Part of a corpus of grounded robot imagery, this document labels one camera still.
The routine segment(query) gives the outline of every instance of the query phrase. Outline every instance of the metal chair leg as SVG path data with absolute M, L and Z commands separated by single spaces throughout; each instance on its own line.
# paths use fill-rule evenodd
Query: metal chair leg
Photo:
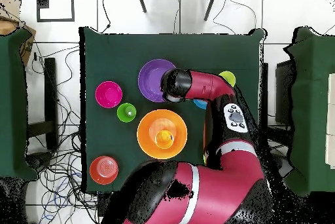
M 147 10 L 146 10 L 146 8 L 145 8 L 144 1 L 143 1 L 143 0 L 139 0 L 139 1 L 140 1 L 140 3 L 141 3 L 141 6 L 142 6 L 142 9 L 143 9 L 143 12 L 144 12 L 144 13 L 147 13 Z
M 208 16 L 209 16 L 209 13 L 211 12 L 213 3 L 214 3 L 214 0 L 210 0 L 209 1 L 208 7 L 207 7 L 207 11 L 206 11 L 206 14 L 205 14 L 205 18 L 204 18 L 205 21 L 207 21 L 207 19 L 208 19 Z

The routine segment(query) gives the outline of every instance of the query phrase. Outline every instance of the black frame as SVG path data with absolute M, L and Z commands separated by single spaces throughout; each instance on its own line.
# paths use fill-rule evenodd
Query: black frame
M 74 22 L 75 21 L 75 0 L 71 0 L 71 17 L 64 19 L 41 19 L 40 10 L 49 8 L 48 0 L 45 4 L 41 4 L 41 0 L 37 0 L 37 22 Z

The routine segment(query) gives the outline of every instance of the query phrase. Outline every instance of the small green bowl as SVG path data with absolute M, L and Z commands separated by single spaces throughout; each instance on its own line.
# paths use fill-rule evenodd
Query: small green bowl
M 123 103 L 116 112 L 120 121 L 128 123 L 136 116 L 136 108 L 130 103 Z

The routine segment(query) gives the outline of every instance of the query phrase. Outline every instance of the green table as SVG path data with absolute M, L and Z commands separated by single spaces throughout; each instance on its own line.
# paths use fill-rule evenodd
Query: green table
M 296 64 L 296 80 L 291 91 L 294 138 L 289 157 L 294 170 L 285 183 L 300 196 L 335 192 L 335 170 L 325 163 L 328 77 L 335 73 L 335 37 L 298 28 L 287 50 Z
M 37 178 L 25 160 L 27 90 L 20 47 L 31 37 L 25 29 L 0 35 L 0 177 Z
M 86 151 L 87 192 L 118 191 L 138 165 L 151 159 L 139 147 L 136 131 L 139 121 L 155 109 L 170 109 L 182 116 L 187 125 L 187 143 L 173 160 L 203 164 L 205 110 L 193 101 L 153 103 L 144 98 L 137 77 L 150 60 L 167 59 L 176 67 L 214 74 L 232 71 L 257 118 L 259 43 L 265 35 L 262 29 L 250 35 L 102 35 L 90 28 L 80 28 L 79 33 L 81 100 L 86 100 L 82 118 L 86 122 L 86 143 L 82 147 Z M 132 122 L 120 122 L 116 108 L 104 109 L 97 104 L 95 91 L 103 81 L 118 83 L 123 91 L 121 103 L 136 106 L 137 115 Z M 110 185 L 99 185 L 90 177 L 90 164 L 101 155 L 112 156 L 118 162 L 118 177 Z

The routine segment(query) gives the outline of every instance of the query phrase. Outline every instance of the pink bowl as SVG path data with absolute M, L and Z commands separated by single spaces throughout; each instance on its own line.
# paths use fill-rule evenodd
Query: pink bowl
M 110 109 L 116 107 L 122 99 L 122 90 L 113 81 L 104 81 L 96 89 L 97 103 L 102 107 Z

